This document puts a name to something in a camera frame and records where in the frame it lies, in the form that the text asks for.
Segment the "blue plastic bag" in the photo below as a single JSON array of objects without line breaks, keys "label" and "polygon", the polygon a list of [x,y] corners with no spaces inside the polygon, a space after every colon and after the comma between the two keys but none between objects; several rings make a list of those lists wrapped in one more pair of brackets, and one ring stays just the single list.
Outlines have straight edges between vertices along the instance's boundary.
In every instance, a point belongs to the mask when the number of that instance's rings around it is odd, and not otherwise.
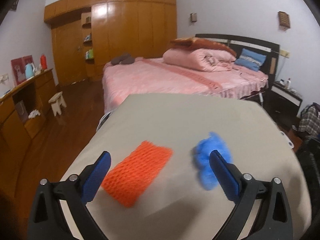
[{"label": "blue plastic bag", "polygon": [[209,137],[201,140],[194,150],[194,163],[198,169],[198,177],[201,186],[210,191],[218,185],[218,180],[212,171],[209,163],[210,154],[217,150],[228,162],[233,162],[232,154],[226,142],[214,132],[209,133]]}]

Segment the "red thermos bottle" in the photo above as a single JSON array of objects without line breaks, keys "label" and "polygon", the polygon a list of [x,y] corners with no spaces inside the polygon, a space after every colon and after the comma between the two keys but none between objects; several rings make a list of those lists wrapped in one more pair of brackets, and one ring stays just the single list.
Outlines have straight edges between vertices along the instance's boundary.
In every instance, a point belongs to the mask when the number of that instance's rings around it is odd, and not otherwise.
[{"label": "red thermos bottle", "polygon": [[41,64],[41,68],[43,70],[46,70],[48,67],[47,67],[47,59],[46,59],[46,56],[44,54],[41,55],[40,57],[40,64]]}]

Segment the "red brown patterned pillow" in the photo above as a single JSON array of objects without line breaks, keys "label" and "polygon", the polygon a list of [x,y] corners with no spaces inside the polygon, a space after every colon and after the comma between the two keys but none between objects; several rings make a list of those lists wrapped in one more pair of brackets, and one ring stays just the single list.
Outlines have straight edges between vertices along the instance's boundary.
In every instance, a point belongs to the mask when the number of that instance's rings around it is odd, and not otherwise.
[{"label": "red brown patterned pillow", "polygon": [[237,53],[229,48],[229,46],[220,42],[211,41],[205,38],[189,37],[189,38],[177,38],[170,41],[171,47],[183,50],[198,50],[198,49],[212,49],[212,50],[223,50],[229,52],[234,57]]}]

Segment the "dark wooden headboard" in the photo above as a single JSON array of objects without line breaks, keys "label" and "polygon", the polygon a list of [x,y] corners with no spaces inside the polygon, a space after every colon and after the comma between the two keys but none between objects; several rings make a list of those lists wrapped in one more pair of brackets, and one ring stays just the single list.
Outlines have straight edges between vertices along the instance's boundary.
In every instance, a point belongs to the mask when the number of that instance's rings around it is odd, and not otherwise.
[{"label": "dark wooden headboard", "polygon": [[265,55],[266,60],[260,70],[268,75],[269,86],[274,83],[276,79],[280,45],[256,38],[227,34],[196,34],[195,36],[223,43],[233,49],[237,53],[238,57],[240,56],[243,48]]}]

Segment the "small white wooden stool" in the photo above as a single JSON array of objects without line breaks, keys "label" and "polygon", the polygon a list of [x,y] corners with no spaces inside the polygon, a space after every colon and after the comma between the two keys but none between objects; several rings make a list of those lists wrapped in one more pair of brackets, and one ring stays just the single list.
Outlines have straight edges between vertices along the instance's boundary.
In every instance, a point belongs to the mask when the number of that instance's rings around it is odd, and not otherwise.
[{"label": "small white wooden stool", "polygon": [[63,92],[58,92],[58,93],[54,94],[49,99],[48,103],[51,105],[54,116],[62,114],[61,106],[63,108],[67,107],[67,104],[66,104],[64,97],[63,97]]}]

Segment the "light blue electric kettle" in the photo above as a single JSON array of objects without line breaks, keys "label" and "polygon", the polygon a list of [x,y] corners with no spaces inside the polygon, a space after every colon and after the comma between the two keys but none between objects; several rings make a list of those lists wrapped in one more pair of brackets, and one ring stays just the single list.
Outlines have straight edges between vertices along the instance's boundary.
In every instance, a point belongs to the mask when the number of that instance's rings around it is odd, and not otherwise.
[{"label": "light blue electric kettle", "polygon": [[35,75],[35,66],[33,63],[28,63],[25,65],[25,78],[28,80]]}]

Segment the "white cloth in desk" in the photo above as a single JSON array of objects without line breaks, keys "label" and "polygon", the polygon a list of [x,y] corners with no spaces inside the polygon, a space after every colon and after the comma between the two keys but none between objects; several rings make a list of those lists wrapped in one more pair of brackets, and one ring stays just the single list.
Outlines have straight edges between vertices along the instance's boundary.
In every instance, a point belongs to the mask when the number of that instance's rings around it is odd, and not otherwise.
[{"label": "white cloth in desk", "polygon": [[28,115],[28,119],[33,119],[40,115],[41,115],[40,111],[38,109],[35,109],[30,112],[30,114]]}]

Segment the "red picture box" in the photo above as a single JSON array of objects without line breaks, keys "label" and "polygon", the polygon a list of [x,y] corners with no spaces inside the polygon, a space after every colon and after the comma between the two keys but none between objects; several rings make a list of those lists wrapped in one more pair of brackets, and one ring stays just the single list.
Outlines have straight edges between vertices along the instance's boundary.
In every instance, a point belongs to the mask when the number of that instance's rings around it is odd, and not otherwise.
[{"label": "red picture box", "polygon": [[12,74],[14,77],[14,85],[20,85],[27,80],[25,75],[25,66],[28,63],[33,63],[33,57],[31,55],[20,57],[11,60]]}]

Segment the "white bathroom scale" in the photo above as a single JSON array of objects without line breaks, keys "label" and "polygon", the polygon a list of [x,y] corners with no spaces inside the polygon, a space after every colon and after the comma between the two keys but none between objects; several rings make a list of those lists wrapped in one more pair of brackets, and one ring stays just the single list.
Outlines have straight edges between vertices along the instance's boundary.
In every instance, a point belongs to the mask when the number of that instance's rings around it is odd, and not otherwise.
[{"label": "white bathroom scale", "polygon": [[283,131],[280,131],[280,134],[285,139],[285,141],[288,144],[289,148],[293,149],[294,148],[294,143],[289,139],[289,137]]}]

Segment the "grey slippers on bed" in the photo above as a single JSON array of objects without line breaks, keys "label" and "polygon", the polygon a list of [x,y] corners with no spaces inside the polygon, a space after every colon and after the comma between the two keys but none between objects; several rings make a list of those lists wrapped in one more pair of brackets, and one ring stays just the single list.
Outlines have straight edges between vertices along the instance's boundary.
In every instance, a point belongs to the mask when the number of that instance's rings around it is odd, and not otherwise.
[{"label": "grey slippers on bed", "polygon": [[133,64],[134,62],[135,59],[128,53],[124,53],[123,55],[115,57],[111,60],[111,64],[113,66],[118,64]]}]

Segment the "wall power outlet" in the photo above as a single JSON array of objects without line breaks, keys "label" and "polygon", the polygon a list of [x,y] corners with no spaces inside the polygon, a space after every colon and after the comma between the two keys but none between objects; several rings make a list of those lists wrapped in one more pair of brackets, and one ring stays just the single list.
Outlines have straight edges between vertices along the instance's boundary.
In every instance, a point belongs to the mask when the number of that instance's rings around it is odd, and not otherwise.
[{"label": "wall power outlet", "polygon": [[279,55],[282,56],[282,57],[288,58],[288,59],[290,58],[290,52],[289,52],[289,51],[286,51],[286,50],[282,50],[282,49],[281,49],[281,50],[279,51]]}]

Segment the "white lotion bottle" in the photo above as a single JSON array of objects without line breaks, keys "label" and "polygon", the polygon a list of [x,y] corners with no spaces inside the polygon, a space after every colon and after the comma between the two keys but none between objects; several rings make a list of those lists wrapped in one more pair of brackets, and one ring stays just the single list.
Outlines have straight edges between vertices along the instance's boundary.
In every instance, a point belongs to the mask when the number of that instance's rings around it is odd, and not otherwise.
[{"label": "white lotion bottle", "polygon": [[290,89],[290,87],[291,87],[291,79],[288,78],[287,83],[286,83],[286,88]]}]

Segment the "black white nightstand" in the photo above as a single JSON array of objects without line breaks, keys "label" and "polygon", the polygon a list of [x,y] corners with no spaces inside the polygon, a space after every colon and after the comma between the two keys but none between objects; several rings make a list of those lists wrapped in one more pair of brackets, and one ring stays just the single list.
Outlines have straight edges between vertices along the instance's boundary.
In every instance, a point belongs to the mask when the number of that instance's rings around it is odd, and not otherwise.
[{"label": "black white nightstand", "polygon": [[276,124],[289,131],[296,123],[302,102],[303,99],[299,94],[286,89],[276,81],[266,94],[264,109]]}]

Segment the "wooden wardrobe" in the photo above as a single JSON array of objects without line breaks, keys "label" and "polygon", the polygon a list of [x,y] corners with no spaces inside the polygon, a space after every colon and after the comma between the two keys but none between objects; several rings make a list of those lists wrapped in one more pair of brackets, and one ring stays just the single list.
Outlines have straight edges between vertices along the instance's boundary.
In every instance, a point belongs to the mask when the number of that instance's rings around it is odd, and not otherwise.
[{"label": "wooden wardrobe", "polygon": [[45,6],[60,86],[99,80],[123,53],[161,57],[177,36],[176,0],[59,0]]}]

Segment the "wooden sideboard desk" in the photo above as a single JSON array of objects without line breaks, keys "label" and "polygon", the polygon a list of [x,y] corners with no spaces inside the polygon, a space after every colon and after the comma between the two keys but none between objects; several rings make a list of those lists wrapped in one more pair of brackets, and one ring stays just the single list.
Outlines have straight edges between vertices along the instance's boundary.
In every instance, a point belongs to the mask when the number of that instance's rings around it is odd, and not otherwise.
[{"label": "wooden sideboard desk", "polygon": [[[1,196],[13,200],[20,169],[33,138],[50,109],[48,100],[57,92],[51,69],[24,81],[1,98]],[[31,111],[41,113],[28,119]]]}]

